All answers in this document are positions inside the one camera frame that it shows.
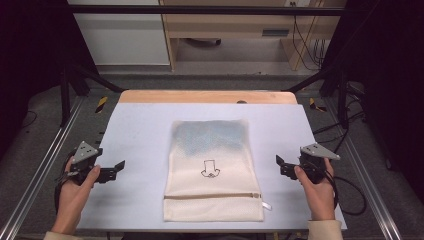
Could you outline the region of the black horizontal frame bar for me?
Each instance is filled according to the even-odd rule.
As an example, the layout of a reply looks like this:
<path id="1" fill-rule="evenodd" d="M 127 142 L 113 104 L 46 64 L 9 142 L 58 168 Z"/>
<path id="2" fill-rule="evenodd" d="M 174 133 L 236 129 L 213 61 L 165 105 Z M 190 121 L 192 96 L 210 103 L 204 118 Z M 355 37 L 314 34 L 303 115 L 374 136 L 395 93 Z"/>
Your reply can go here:
<path id="1" fill-rule="evenodd" d="M 87 14 L 194 14 L 194 15 L 284 15 L 342 16 L 343 8 L 249 7 L 249 6 L 156 6 L 70 5 L 73 13 Z"/>

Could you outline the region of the wooden table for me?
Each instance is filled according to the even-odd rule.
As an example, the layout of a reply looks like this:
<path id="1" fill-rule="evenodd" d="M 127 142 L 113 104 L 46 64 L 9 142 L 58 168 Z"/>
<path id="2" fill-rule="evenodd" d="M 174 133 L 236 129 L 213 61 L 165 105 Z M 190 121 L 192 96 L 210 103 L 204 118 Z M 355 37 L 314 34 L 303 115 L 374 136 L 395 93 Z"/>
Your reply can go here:
<path id="1" fill-rule="evenodd" d="M 281 91 L 126 90 L 118 102 L 297 104 L 297 99 L 293 93 Z"/>

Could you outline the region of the cream mesh laundry bag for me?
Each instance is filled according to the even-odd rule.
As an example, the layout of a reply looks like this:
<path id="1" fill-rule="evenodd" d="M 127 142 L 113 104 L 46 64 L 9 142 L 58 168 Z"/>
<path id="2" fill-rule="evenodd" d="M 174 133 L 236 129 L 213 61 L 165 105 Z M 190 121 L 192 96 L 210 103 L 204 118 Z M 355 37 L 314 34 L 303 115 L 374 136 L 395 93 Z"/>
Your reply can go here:
<path id="1" fill-rule="evenodd" d="M 262 192 L 245 120 L 172 125 L 163 216 L 172 222 L 262 222 Z"/>

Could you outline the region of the person's left hand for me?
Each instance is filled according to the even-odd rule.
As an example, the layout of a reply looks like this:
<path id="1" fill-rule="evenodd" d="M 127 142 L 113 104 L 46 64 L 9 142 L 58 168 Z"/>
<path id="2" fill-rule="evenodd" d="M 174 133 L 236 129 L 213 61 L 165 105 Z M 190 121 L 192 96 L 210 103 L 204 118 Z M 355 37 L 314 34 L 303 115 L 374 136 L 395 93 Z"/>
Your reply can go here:
<path id="1" fill-rule="evenodd" d="M 58 212 L 51 232 L 64 235 L 73 235 L 75 233 L 82 211 L 99 174 L 100 166 L 96 165 L 90 170 L 81 185 L 71 180 L 66 181 L 62 185 Z"/>

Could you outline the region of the light wooden desk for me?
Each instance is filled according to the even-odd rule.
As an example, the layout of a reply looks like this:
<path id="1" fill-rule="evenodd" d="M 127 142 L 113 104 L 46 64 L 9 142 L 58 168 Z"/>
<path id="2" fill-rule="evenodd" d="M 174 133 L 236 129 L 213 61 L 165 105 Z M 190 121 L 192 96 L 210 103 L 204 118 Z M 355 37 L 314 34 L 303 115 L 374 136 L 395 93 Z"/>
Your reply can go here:
<path id="1" fill-rule="evenodd" d="M 347 0 L 158 0 L 162 6 L 259 6 L 343 8 Z M 332 39 L 337 16 L 187 15 L 164 14 L 171 60 L 176 60 L 179 39 L 274 38 L 282 43 L 291 69 L 306 59 L 314 40 Z"/>

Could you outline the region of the aluminium floor rail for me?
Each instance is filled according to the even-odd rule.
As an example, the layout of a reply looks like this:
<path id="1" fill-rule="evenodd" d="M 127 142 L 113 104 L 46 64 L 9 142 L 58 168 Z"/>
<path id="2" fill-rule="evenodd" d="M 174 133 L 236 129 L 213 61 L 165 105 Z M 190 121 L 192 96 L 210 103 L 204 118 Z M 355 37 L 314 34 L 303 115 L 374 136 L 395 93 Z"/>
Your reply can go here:
<path id="1" fill-rule="evenodd" d="M 84 97 L 77 96 L 75 98 L 69 119 L 64 123 L 63 126 L 59 128 L 53 142 L 49 146 L 48 151 L 44 155 L 40 165 L 38 166 L 13 213 L 9 217 L 6 224 L 0 229 L 0 240 L 14 240 L 30 208 L 34 203 L 35 198 L 37 197 L 46 179 L 46 176 L 48 175 L 53 163 L 56 161 L 56 158 L 61 151 L 72 126 L 74 125 L 75 119 L 77 118 L 84 101 Z"/>
<path id="2" fill-rule="evenodd" d="M 350 161 L 367 200 L 368 208 L 372 210 L 384 238 L 386 240 L 402 240 L 400 231 L 389 213 L 377 186 L 366 170 L 351 138 L 342 127 L 339 127 L 338 131 L 344 135 L 344 140 L 340 142 L 341 152 Z"/>

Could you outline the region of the yellow clamp right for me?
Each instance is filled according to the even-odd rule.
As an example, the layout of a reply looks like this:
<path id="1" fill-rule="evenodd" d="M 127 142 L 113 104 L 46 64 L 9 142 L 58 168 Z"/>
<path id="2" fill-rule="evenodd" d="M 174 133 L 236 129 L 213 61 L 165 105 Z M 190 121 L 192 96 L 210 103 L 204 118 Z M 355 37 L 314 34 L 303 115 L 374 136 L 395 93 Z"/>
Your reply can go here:
<path id="1" fill-rule="evenodd" d="M 322 106 L 318 106 L 315 103 L 314 98 L 309 98 L 309 106 L 310 106 L 310 109 L 317 110 L 317 111 L 320 111 L 320 112 L 327 112 L 327 108 L 322 107 Z"/>

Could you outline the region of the yellow clamp left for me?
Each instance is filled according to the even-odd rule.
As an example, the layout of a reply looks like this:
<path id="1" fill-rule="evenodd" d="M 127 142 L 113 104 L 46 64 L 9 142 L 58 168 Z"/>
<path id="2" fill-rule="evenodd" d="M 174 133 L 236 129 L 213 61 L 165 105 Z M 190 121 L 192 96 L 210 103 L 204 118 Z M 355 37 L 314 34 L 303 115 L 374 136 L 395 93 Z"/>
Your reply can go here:
<path id="1" fill-rule="evenodd" d="M 95 109 L 95 113 L 101 113 L 102 112 L 102 110 L 103 110 L 103 108 L 104 108 L 107 100 L 108 100 L 108 97 L 106 97 L 106 96 L 102 96 L 100 98 L 100 100 L 99 100 L 99 102 L 97 104 L 97 107 Z"/>

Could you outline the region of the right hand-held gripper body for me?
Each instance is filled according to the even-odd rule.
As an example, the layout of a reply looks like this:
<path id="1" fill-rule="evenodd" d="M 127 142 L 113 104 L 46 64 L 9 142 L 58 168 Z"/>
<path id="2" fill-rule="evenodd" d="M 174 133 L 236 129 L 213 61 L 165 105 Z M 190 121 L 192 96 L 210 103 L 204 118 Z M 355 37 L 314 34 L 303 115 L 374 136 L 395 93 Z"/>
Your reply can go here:
<path id="1" fill-rule="evenodd" d="M 324 159 L 340 160 L 340 156 L 324 146 L 313 143 L 300 148 L 300 167 L 307 174 L 310 181 L 319 184 L 326 176 Z"/>

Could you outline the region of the yellow clamp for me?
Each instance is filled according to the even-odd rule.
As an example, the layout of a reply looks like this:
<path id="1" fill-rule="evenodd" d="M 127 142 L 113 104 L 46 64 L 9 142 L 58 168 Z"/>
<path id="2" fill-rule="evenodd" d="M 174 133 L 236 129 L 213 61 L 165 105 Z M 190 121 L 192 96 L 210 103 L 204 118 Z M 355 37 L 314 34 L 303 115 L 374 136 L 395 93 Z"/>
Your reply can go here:
<path id="1" fill-rule="evenodd" d="M 317 110 L 317 111 L 320 111 L 320 112 L 327 112 L 327 108 L 322 107 L 322 106 L 318 106 L 315 103 L 314 98 L 309 98 L 309 106 L 310 106 L 310 109 Z"/>
<path id="2" fill-rule="evenodd" d="M 99 100 L 99 102 L 97 104 L 97 107 L 95 109 L 95 113 L 101 113 L 102 112 L 102 110 L 103 110 L 103 108 L 104 108 L 107 100 L 108 100 L 108 97 L 106 97 L 106 96 L 102 96 L 100 98 L 100 100 Z"/>

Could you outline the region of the black curtain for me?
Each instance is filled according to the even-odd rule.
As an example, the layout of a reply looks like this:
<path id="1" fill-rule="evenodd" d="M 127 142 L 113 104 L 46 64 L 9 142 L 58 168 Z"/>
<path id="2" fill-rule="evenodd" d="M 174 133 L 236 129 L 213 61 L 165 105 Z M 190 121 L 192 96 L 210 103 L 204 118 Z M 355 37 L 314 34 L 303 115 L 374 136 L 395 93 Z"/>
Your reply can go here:
<path id="1" fill-rule="evenodd" d="M 347 0 L 325 57 L 354 30 L 341 69 L 365 88 L 364 110 L 386 156 L 424 201 L 424 0 Z"/>
<path id="2" fill-rule="evenodd" d="M 0 159 L 66 65 L 97 71 L 68 0 L 0 0 Z"/>

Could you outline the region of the white cabinet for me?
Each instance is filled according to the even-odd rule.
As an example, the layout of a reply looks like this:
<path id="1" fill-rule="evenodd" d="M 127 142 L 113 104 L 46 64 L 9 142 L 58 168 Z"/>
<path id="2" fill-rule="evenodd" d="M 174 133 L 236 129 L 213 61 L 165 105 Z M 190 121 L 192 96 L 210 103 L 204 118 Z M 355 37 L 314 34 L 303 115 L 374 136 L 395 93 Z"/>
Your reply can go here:
<path id="1" fill-rule="evenodd" d="M 160 14 L 75 14 L 98 66 L 168 65 Z"/>

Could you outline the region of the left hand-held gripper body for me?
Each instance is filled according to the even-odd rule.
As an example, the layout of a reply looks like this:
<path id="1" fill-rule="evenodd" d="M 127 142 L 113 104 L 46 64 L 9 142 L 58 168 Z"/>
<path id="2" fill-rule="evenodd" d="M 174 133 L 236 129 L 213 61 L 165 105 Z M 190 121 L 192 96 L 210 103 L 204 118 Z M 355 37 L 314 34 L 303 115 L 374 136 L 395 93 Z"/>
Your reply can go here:
<path id="1" fill-rule="evenodd" d="M 94 148 L 82 141 L 73 155 L 74 159 L 71 162 L 68 177 L 77 185 L 81 185 L 94 167 L 97 157 L 102 153 L 102 148 Z"/>

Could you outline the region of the black frame leg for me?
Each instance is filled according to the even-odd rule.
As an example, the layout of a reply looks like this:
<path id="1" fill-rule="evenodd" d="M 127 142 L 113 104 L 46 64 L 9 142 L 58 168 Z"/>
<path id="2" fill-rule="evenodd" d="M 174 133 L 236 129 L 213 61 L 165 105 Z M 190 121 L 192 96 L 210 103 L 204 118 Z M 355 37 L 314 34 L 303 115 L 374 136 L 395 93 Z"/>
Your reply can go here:
<path id="1" fill-rule="evenodd" d="M 69 87 L 72 87 L 78 96 L 87 96 L 90 88 L 86 83 L 86 79 L 91 79 L 96 83 L 104 86 L 115 93 L 122 93 L 124 88 L 121 88 L 108 80 L 101 77 L 98 73 L 89 71 L 79 65 L 65 65 L 60 73 L 60 92 L 61 92 L 61 108 L 62 120 L 61 127 L 64 127 L 70 120 L 71 106 Z"/>
<path id="2" fill-rule="evenodd" d="M 349 126 L 346 109 L 348 80 L 345 72 L 339 64 L 333 63 L 327 67 L 323 67 L 321 70 L 308 77 L 306 80 L 303 80 L 300 83 L 289 87 L 288 89 L 283 89 L 283 92 L 297 93 L 301 89 L 317 82 L 318 80 L 324 81 L 319 90 L 319 93 L 322 97 L 329 97 L 334 93 L 335 90 L 338 90 L 337 120 L 344 129 L 347 129 Z"/>

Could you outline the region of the white foam mat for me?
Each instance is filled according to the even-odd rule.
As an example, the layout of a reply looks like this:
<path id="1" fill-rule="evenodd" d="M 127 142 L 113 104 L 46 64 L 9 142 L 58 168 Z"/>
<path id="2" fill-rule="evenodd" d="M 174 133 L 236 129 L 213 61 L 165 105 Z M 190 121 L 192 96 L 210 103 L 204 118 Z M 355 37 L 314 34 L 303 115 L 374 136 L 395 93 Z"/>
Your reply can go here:
<path id="1" fill-rule="evenodd" d="M 238 120 L 248 123 L 253 165 L 262 198 L 261 222 L 166 222 L 163 195 L 168 175 L 171 126 L 178 120 Z M 282 157 L 297 163 L 300 149 L 314 143 L 298 104 L 120 103 L 110 118 L 97 162 L 123 162 L 116 180 L 90 193 L 79 227 L 112 232 L 274 232 L 303 230 L 310 211 L 302 186 L 280 173 Z"/>

